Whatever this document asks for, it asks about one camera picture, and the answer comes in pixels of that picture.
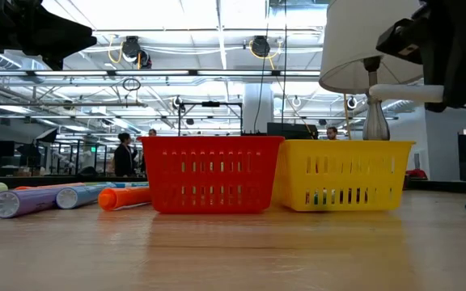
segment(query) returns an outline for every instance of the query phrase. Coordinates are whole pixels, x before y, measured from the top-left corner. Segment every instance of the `wooden table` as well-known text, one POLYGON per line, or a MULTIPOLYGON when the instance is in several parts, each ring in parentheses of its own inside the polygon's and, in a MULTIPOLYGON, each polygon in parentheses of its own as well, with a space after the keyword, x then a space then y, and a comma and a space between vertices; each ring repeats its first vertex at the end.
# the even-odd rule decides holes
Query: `wooden table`
POLYGON ((382 213, 45 211, 0 220, 0 291, 466 290, 465 203, 406 192, 382 213))

